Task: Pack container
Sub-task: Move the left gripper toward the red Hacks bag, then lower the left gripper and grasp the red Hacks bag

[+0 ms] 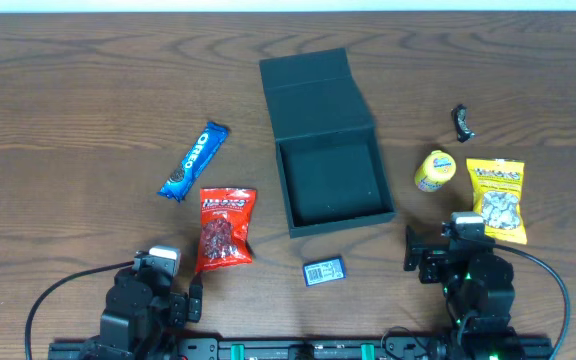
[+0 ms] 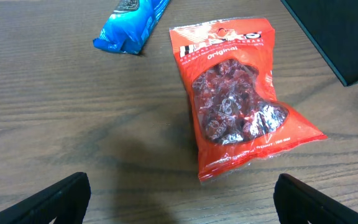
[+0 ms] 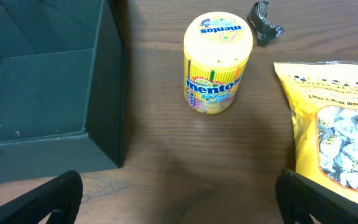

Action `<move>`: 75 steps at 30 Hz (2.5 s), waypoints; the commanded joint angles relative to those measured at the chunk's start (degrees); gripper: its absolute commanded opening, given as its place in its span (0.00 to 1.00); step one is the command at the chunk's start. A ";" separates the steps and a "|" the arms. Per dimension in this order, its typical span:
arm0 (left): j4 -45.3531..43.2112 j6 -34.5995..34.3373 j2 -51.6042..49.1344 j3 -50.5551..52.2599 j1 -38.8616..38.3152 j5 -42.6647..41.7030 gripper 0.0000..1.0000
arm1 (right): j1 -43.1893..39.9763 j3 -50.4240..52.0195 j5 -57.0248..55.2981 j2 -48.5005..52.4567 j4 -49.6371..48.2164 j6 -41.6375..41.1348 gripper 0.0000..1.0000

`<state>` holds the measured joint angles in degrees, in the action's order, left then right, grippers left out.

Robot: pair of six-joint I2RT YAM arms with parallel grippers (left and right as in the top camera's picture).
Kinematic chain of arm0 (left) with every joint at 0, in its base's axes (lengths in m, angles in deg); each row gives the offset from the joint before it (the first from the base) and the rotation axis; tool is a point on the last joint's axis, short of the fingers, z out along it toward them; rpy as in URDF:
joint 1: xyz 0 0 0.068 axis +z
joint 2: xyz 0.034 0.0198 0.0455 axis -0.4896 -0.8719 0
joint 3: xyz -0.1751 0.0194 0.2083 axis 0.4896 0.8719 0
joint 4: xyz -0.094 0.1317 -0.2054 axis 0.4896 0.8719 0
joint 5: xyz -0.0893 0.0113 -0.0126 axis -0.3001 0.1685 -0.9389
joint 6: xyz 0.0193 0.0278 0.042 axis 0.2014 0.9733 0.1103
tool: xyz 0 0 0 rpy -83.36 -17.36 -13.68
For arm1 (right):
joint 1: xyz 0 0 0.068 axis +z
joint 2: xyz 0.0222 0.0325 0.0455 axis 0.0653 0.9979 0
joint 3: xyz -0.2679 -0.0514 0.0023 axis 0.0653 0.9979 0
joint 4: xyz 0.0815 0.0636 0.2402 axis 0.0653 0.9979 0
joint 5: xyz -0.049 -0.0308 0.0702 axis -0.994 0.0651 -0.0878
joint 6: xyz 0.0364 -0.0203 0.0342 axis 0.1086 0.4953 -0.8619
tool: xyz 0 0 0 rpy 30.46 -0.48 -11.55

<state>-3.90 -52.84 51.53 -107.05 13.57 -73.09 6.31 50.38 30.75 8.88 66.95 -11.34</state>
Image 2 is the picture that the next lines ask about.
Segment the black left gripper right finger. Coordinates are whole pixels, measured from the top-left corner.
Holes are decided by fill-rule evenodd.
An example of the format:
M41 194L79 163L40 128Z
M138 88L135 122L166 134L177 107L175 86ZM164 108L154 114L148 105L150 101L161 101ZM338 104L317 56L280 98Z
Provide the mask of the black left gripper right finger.
M280 174L273 201L281 224L358 224L358 213L289 174Z

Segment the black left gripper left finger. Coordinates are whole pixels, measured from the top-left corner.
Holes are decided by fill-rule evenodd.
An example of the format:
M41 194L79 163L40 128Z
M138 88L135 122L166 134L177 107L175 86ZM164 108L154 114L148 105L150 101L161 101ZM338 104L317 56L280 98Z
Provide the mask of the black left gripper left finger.
M81 224L91 197L86 173L76 172L0 212L0 224Z

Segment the red Hacks candy bag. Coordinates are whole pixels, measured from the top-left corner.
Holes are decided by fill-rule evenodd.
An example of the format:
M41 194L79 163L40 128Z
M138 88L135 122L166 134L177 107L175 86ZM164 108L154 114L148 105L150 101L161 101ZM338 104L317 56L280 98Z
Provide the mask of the red Hacks candy bag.
M263 17L235 17L170 29L189 96L206 182L325 135L273 86L275 31Z

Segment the blue Oreo cookie pack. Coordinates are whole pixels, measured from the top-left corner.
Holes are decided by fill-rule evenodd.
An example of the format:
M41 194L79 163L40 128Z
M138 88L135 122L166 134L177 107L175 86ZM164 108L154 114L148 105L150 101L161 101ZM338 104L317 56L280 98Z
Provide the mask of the blue Oreo cookie pack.
M139 54L169 2L120 0L93 40L94 47L116 54Z

